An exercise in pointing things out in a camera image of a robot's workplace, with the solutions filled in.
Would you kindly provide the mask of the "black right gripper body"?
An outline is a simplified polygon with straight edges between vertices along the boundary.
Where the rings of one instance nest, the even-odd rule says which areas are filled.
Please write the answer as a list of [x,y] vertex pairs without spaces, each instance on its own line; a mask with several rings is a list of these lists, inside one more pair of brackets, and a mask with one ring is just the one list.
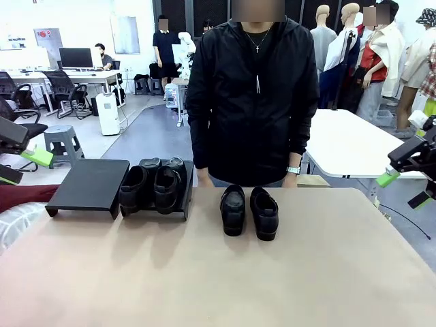
[[432,142],[429,143],[429,152],[426,156],[425,174],[430,179],[436,179],[436,134],[433,135]]

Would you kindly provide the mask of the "black leather dress shoe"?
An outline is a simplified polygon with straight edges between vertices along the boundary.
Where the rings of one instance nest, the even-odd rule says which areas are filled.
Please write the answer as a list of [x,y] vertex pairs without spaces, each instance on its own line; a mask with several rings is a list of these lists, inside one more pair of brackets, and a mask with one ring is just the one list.
[[173,157],[157,169],[154,182],[155,208],[163,215],[172,213],[183,199],[187,184],[184,161]]
[[145,210],[155,202],[154,183],[160,158],[142,159],[130,168],[119,189],[119,203],[122,216]]

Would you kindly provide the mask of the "black buckle strap shoe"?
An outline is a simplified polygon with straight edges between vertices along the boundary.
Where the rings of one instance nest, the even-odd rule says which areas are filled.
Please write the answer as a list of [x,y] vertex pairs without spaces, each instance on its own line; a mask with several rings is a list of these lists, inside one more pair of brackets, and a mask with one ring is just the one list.
[[262,241],[275,239],[279,226],[279,207],[272,196],[262,187],[255,187],[250,196],[257,237]]

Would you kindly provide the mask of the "person's left forearm black sleeve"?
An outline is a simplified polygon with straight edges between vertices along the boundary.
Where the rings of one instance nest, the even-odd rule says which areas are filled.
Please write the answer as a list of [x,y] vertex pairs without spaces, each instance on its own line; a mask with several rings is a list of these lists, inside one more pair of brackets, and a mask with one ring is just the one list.
[[306,152],[307,142],[310,139],[311,117],[290,117],[289,128],[289,167],[298,168],[302,155]]

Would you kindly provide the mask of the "dark red cloth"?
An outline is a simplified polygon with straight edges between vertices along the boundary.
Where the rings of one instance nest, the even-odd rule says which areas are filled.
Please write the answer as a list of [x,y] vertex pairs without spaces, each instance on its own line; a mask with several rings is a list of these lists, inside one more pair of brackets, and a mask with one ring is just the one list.
[[30,202],[47,203],[59,185],[0,185],[0,213]]

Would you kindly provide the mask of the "grey plastic stool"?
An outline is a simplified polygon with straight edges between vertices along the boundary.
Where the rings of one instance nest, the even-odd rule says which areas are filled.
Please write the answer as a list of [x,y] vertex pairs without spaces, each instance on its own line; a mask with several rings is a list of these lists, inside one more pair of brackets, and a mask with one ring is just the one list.
[[44,131],[44,140],[46,150],[53,154],[50,169],[61,163],[73,166],[79,159],[84,158],[82,147],[71,125],[49,127]]

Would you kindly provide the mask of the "white side table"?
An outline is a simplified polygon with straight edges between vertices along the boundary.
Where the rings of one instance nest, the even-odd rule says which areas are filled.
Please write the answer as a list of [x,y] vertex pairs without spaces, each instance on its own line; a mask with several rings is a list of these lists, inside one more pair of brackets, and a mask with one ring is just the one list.
[[346,110],[318,109],[301,173],[309,163],[334,178],[374,180],[386,171],[388,153],[402,141]]

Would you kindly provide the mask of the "white office desk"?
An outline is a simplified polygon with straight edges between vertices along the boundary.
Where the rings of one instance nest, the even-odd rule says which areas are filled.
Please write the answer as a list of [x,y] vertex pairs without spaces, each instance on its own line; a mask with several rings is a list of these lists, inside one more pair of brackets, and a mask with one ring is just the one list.
[[[106,88],[109,89],[109,82],[115,81],[117,87],[118,95],[119,93],[119,80],[118,74],[119,70],[108,70],[108,71],[100,71],[100,72],[72,72],[67,71],[66,74],[70,77],[73,83],[83,83],[83,84],[105,84]],[[30,73],[21,73],[18,71],[10,71],[10,77],[14,82],[22,82],[28,84],[41,84],[43,86],[44,94],[48,99],[48,112],[45,116],[50,116],[58,112],[52,107],[51,100],[49,99],[48,92],[48,78],[42,72],[30,72]]]

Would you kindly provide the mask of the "grey panel with red signs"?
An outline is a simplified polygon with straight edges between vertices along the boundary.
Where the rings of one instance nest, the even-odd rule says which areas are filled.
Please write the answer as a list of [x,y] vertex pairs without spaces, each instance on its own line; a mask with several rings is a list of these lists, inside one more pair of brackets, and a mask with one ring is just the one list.
[[61,61],[59,49],[63,47],[60,30],[58,28],[34,29],[37,46],[44,48],[48,55],[50,67],[59,68]]

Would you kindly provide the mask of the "mannequin red top cream jacket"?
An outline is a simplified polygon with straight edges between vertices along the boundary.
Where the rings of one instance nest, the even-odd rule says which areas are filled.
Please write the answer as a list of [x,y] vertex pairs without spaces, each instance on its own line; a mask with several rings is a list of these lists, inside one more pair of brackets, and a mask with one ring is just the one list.
[[399,77],[399,62],[405,41],[395,23],[399,4],[382,0],[375,7],[376,27],[365,44],[360,69],[363,94],[356,115],[372,123],[377,118],[382,97],[390,97]]

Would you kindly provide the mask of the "white monitor back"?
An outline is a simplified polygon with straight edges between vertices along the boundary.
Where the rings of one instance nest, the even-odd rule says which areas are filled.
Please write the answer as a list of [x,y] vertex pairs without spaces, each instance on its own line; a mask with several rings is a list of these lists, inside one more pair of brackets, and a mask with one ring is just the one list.
[[94,47],[90,49],[91,51],[91,59],[92,59],[92,67],[93,69],[99,69],[103,67],[101,53],[98,47]]

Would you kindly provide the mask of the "patterned bucket hat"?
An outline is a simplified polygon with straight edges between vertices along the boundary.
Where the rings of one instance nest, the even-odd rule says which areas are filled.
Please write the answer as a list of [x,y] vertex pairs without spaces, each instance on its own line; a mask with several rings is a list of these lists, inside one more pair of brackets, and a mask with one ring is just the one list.
[[416,20],[418,24],[436,27],[436,9],[425,8]]

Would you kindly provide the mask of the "person in black jacket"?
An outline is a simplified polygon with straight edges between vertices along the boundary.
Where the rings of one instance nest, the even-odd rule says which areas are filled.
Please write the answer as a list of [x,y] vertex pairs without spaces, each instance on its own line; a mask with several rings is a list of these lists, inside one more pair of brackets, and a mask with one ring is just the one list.
[[188,122],[211,122],[209,176],[243,187],[282,181],[290,117],[312,120],[319,96],[313,36],[294,20],[286,17],[259,35],[234,21],[206,32],[194,55],[186,109]]

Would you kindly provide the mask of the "translucent storage box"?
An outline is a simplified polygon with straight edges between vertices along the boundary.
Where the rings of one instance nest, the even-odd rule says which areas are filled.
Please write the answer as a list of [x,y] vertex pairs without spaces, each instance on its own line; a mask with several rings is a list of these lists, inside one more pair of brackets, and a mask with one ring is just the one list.
[[187,85],[170,83],[165,88],[166,107],[183,110],[185,105]]

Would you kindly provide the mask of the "wall poster board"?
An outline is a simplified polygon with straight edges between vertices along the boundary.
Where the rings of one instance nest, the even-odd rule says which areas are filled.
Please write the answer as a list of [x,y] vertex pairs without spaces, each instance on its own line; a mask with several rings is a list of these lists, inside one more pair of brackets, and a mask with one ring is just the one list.
[[140,54],[136,17],[111,16],[110,24],[115,53],[118,55]]

